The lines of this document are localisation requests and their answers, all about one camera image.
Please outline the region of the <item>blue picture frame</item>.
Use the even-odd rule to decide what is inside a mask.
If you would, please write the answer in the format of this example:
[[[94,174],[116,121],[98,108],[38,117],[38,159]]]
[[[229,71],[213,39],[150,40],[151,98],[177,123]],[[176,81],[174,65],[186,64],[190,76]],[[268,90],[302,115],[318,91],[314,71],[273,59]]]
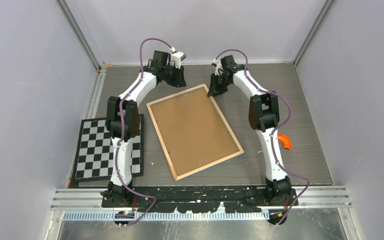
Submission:
[[[201,84],[146,104],[175,181],[245,152],[208,92]]]

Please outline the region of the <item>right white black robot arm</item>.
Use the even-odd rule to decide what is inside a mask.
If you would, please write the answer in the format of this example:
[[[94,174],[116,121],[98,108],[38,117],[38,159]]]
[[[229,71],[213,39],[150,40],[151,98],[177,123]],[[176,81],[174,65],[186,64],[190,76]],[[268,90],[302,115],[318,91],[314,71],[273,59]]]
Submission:
[[[265,161],[264,198],[271,205],[279,205],[291,193],[292,185],[284,169],[279,146],[279,99],[275,92],[263,88],[243,64],[237,64],[232,55],[215,58],[210,76],[209,97],[224,94],[229,85],[237,86],[249,99],[248,122],[256,131]]]

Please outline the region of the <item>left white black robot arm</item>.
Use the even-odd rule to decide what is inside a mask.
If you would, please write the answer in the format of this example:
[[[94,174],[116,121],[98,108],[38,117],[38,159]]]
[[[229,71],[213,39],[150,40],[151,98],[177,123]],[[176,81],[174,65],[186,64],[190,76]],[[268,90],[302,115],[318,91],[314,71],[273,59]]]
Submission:
[[[132,162],[134,138],[140,134],[139,105],[159,83],[166,82],[176,88],[185,87],[183,60],[186,54],[154,51],[136,80],[119,96],[107,101],[105,127],[113,146],[113,171],[107,190],[101,193],[102,207],[128,207],[138,195],[132,189]]]

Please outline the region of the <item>orange curved plastic piece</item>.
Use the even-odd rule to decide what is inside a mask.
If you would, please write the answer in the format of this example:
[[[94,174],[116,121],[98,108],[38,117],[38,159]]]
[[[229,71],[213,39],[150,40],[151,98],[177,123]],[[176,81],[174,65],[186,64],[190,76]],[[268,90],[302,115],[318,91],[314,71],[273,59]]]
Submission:
[[[291,140],[284,134],[278,133],[277,134],[278,141],[282,144],[282,147],[287,150],[292,149],[292,142]]]

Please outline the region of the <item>black white checkerboard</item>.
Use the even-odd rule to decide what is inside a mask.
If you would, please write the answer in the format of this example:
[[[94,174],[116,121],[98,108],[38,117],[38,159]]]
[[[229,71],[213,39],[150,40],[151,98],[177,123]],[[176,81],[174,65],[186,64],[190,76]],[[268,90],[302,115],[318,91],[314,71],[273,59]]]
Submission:
[[[139,115],[139,135],[133,138],[131,151],[131,173],[133,177],[144,175],[144,129],[145,118]],[[94,181],[111,178],[113,171],[114,147],[111,135],[106,128],[106,119],[91,118],[81,121],[77,153],[74,159],[74,167],[71,181]]]

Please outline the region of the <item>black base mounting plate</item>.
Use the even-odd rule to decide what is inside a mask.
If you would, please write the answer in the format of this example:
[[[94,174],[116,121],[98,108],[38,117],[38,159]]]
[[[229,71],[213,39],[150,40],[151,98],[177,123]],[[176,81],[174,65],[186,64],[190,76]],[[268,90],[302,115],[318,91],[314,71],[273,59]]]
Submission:
[[[191,211],[198,213],[214,213],[224,209],[228,214],[257,213],[263,207],[275,207],[285,210],[293,204],[297,196],[296,190],[281,196],[269,197],[264,186],[137,186],[135,196],[127,190],[117,196],[113,190],[105,190],[102,196],[104,208],[134,208],[144,213],[150,208],[152,213],[185,214]]]

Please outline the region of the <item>white perforated strip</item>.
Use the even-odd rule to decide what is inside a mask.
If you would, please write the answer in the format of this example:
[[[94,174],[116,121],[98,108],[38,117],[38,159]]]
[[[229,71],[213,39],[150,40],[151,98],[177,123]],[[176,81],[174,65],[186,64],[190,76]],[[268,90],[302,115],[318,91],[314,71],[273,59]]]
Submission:
[[[156,221],[230,221],[230,220],[269,220],[269,212],[263,209],[259,212],[233,212],[227,213],[225,210],[215,212],[193,213],[178,211],[171,213],[149,212],[144,217],[140,217],[141,212],[131,210],[67,210],[62,219],[64,221],[114,221],[114,222],[133,222],[137,219],[145,222]]]

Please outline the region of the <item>left corner aluminium post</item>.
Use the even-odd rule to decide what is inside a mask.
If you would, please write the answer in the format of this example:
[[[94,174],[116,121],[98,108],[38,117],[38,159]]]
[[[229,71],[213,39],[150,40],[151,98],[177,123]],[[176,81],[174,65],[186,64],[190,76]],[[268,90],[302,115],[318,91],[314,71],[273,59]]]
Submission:
[[[60,8],[62,14],[64,15],[65,19],[68,22],[68,25],[72,29],[74,35],[76,36],[77,40],[80,43],[80,46],[84,50],[86,56],[90,60],[91,64],[94,66],[94,68],[97,71],[101,70],[101,66],[98,62],[98,59],[96,58],[95,54],[92,51],[91,46],[89,45],[85,35],[83,34],[79,24],[76,21],[76,18],[74,14],[72,13],[69,5],[67,4],[66,0],[55,0],[58,7]]]

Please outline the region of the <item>corner aluminium post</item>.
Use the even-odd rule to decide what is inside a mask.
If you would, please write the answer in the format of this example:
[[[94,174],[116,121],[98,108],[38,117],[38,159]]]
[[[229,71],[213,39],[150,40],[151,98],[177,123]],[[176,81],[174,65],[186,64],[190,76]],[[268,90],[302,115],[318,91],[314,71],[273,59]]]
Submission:
[[[319,31],[319,28],[322,26],[323,22],[325,21],[325,18],[328,16],[332,6],[336,3],[336,0],[325,0],[323,2],[322,8],[320,9],[318,15],[316,16],[314,23],[312,24],[309,32],[307,33],[304,42],[302,43],[294,61],[293,64],[295,67],[297,67],[304,57],[308,47],[313,41],[313,38],[316,36],[317,32]]]
[[[80,46],[84,50],[86,56],[90,60],[91,64],[94,66],[94,68],[97,71],[101,70],[101,66],[98,62],[98,59],[96,58],[95,54],[92,51],[91,46],[89,45],[85,35],[83,34],[79,24],[76,21],[76,18],[74,14],[72,13],[69,5],[67,4],[66,0],[55,0],[58,7],[60,8],[62,14],[64,15],[65,19],[68,22],[68,25],[72,29],[74,35],[76,36],[77,40],[80,43]]]

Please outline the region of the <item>right corner aluminium post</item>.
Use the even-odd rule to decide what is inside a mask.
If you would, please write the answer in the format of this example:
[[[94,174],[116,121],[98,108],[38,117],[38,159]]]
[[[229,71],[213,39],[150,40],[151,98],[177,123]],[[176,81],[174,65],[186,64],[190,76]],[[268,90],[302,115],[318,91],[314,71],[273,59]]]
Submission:
[[[304,42],[302,43],[294,61],[293,64],[295,67],[297,67],[304,57],[308,47],[313,41],[313,38],[316,36],[317,32],[319,31],[319,28],[322,26],[323,22],[325,21],[325,18],[328,16],[332,6],[336,3],[336,0],[325,0],[323,2],[322,8],[320,9],[318,15],[316,16],[314,23],[312,24],[309,32],[307,33]]]

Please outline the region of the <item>aluminium front rail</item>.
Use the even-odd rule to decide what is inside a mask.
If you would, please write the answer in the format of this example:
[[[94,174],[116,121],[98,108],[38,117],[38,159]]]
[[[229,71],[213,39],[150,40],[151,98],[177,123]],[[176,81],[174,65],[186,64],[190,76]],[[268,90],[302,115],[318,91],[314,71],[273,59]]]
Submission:
[[[101,209],[102,188],[57,189],[52,199],[52,211]],[[340,185],[309,186],[293,209],[352,208],[349,194]]]

